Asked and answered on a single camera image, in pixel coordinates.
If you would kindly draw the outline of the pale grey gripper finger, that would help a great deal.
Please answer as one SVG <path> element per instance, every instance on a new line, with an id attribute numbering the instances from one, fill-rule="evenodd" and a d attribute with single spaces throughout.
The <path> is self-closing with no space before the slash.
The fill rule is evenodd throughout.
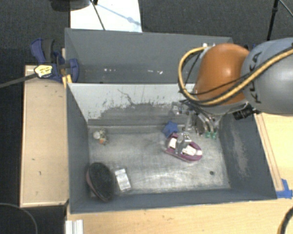
<path id="1" fill-rule="evenodd" d="M 176 140 L 176 154 L 179 155 L 183 149 L 184 135 L 180 134 Z"/>
<path id="2" fill-rule="evenodd" d="M 186 148 L 192 142 L 189 133 L 183 133 L 183 149 Z"/>

